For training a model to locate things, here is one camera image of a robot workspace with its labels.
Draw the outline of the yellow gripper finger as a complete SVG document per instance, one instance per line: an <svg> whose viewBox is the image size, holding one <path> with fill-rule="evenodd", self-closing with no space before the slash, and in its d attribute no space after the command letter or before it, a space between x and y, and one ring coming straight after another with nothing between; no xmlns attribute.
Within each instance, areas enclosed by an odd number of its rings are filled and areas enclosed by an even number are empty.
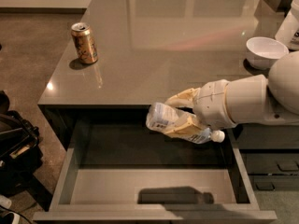
<svg viewBox="0 0 299 224"><path fill-rule="evenodd" d="M194 98L197 93L200 91L200 88L190 88L180 93L173 95L168 98L164 103L172 107L194 107Z"/></svg>
<svg viewBox="0 0 299 224"><path fill-rule="evenodd" d="M206 129L194 114L180 116L176 122L164 130L164 134L170 137L187 137L201 133Z"/></svg>

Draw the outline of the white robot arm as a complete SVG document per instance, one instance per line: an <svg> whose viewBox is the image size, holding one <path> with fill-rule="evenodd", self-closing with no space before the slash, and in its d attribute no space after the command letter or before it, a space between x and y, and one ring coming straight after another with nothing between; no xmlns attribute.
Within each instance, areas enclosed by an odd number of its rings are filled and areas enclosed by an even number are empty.
<svg viewBox="0 0 299 224"><path fill-rule="evenodd" d="M268 74L234 81L208 82L166 100L173 107L188 107L213 130L238 124L298 125L299 52L283 56Z"/></svg>

